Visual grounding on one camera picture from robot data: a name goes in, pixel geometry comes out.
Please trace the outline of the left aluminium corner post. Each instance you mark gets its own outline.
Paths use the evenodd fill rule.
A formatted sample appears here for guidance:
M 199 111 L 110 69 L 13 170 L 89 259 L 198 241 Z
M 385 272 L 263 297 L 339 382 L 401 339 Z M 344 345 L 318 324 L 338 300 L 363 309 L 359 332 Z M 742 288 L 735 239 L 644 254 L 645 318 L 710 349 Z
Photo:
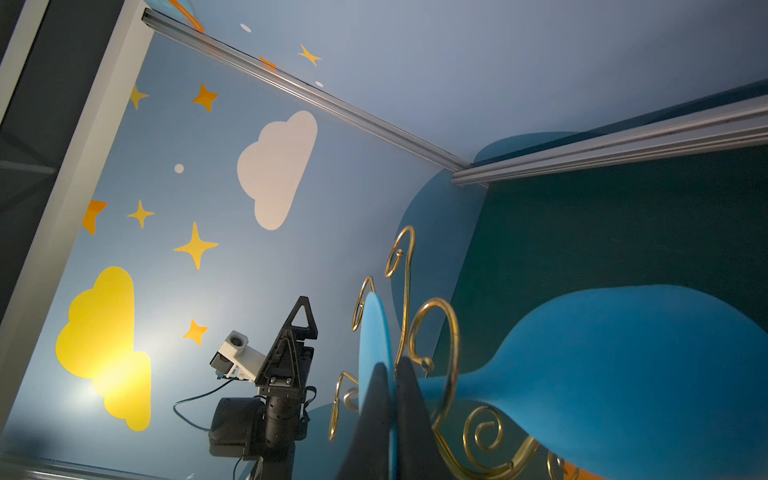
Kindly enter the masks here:
M 467 161 L 458 156 L 184 25 L 164 13 L 147 8 L 142 14 L 142 21 L 155 32 L 197 53 L 249 75 L 445 170 L 457 172 L 470 167 Z

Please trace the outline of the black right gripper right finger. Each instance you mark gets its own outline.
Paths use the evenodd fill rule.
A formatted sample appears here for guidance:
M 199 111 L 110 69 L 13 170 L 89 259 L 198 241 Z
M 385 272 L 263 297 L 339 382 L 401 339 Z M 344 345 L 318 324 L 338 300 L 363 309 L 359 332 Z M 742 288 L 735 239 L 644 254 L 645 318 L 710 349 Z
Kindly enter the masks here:
M 452 479 L 431 428 L 426 405 L 410 358 L 402 357 L 395 373 L 397 430 L 396 479 Z

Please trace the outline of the blue wine glass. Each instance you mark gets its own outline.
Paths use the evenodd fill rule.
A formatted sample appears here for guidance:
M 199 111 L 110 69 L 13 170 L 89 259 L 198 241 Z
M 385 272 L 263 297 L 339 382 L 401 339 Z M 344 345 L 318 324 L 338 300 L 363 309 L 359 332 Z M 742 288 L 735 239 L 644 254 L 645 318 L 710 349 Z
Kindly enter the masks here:
M 736 308 L 674 285 L 603 288 L 527 314 L 478 370 L 418 380 L 457 479 L 512 479 L 539 447 L 565 476 L 763 479 L 767 334 Z M 439 428 L 455 400 L 527 437 L 507 462 L 461 464 Z

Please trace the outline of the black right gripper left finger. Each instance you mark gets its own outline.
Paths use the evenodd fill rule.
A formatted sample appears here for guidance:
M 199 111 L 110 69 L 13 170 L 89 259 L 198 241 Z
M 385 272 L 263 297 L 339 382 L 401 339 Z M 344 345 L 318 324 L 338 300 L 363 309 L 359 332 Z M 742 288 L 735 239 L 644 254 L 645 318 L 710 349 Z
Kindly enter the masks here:
M 378 363 L 370 377 L 352 445 L 336 479 L 390 478 L 392 407 L 388 370 Z

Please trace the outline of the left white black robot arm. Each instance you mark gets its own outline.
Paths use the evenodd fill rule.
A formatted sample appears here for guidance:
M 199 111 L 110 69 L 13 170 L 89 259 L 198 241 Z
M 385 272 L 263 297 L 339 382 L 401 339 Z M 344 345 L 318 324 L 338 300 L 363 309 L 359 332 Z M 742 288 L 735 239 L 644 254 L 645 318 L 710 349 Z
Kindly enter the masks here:
M 308 384 L 318 338 L 309 298 L 300 296 L 270 350 L 262 354 L 246 335 L 232 331 L 210 365 L 228 380 L 253 384 L 253 397 L 219 401 L 208 430 L 209 451 L 216 457 L 254 461 L 251 479 L 290 479 L 296 443 L 307 436 L 311 400 Z

